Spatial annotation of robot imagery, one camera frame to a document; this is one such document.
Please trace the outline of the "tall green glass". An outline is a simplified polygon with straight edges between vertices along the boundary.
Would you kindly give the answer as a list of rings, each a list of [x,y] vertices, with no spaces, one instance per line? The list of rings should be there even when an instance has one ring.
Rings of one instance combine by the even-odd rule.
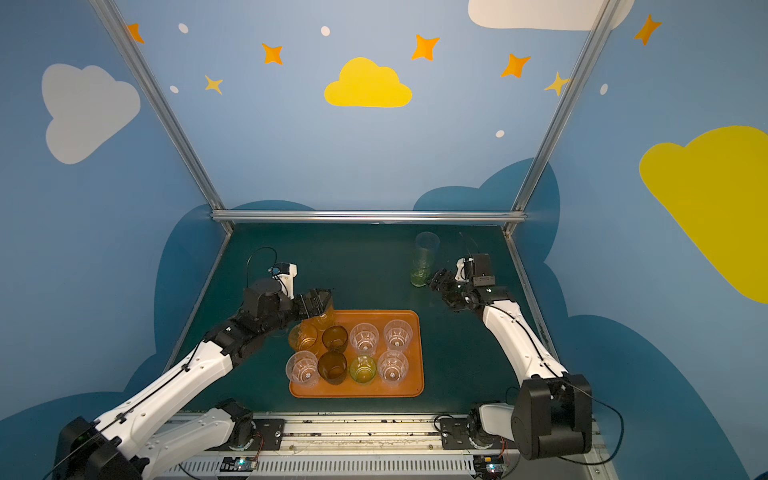
[[[410,282],[414,287],[424,287],[430,280],[435,254],[426,248],[415,248],[411,256]]]

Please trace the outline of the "short yellow plastic glass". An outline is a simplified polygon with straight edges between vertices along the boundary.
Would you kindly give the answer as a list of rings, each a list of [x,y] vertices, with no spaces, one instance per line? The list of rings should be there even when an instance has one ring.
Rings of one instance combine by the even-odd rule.
[[[294,326],[288,335],[289,346],[295,351],[310,351],[315,347],[319,336],[317,328],[310,323]]]

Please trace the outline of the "dark brown textured glass back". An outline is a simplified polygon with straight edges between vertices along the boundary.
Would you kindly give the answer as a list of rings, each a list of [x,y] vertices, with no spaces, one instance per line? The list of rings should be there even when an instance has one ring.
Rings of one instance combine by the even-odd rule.
[[[348,346],[349,335],[345,327],[334,325],[322,334],[322,343],[327,351],[344,353]]]

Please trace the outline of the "clear ribbed glass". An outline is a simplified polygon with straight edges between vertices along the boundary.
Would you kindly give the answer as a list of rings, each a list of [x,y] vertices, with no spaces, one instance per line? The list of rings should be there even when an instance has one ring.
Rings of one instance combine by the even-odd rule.
[[[404,352],[413,340],[413,329],[407,321],[393,319],[384,327],[384,340],[388,350]]]
[[[358,356],[373,357],[379,343],[379,330],[370,323],[360,323],[349,331],[349,344]]]
[[[387,350],[378,359],[378,372],[385,384],[397,385],[407,376],[409,361],[400,351]]]

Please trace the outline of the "clear faceted plastic glass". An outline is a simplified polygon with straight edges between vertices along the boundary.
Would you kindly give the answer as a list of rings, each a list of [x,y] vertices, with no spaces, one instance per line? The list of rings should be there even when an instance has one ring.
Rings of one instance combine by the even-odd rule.
[[[315,385],[320,378],[317,356],[310,351],[294,353],[286,363],[285,373],[294,386],[310,387]]]

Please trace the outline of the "brown textured glass front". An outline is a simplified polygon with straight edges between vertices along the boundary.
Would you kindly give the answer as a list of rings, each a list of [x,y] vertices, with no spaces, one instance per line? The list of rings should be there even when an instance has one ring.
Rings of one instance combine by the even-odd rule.
[[[324,353],[318,359],[317,368],[320,376],[331,385],[339,385],[347,378],[348,363],[341,352]]]

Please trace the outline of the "short green glass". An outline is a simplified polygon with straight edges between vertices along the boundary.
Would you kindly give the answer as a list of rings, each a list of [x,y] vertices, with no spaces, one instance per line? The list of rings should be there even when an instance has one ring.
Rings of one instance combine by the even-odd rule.
[[[357,356],[349,363],[348,372],[355,383],[369,384],[377,376],[376,359],[368,355]]]

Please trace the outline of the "tall yellow plastic glass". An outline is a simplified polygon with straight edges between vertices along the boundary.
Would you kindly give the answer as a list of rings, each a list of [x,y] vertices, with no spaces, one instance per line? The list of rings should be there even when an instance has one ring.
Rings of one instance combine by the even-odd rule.
[[[320,308],[319,314],[310,318],[308,322],[319,332],[324,332],[328,328],[334,326],[336,324],[336,315],[333,299],[328,299]]]

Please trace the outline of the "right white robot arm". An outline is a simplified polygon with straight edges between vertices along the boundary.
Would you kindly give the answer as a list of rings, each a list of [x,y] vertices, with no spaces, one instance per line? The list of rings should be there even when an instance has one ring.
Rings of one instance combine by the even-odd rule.
[[[508,290],[496,284],[490,256],[459,259],[438,270],[429,287],[454,312],[471,311],[493,334],[519,383],[515,404],[489,403],[471,412],[477,445],[510,440],[527,460],[584,454],[592,449],[593,398],[589,382],[571,374],[538,339]]]

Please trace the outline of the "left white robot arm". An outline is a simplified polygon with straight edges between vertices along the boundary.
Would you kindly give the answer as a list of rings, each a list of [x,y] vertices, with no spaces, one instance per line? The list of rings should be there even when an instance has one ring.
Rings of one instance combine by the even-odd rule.
[[[162,426],[189,401],[245,362],[268,334],[328,312],[332,294],[296,294],[288,276],[261,279],[237,312],[207,332],[177,365],[93,421],[77,417],[60,432],[50,479],[153,479],[213,447],[249,441],[252,414],[219,403],[176,428]]]

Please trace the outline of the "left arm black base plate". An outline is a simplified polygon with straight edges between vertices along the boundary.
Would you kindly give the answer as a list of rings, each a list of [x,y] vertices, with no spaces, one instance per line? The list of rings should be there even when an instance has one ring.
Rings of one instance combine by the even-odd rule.
[[[276,451],[282,443],[285,429],[282,418],[256,418],[239,420],[229,439],[222,445],[210,448],[210,451]]]

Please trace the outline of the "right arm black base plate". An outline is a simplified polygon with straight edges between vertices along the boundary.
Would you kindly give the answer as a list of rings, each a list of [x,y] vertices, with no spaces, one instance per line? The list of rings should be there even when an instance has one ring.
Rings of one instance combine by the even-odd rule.
[[[480,427],[467,417],[438,415],[433,420],[444,450],[516,450],[513,440],[482,433]]]

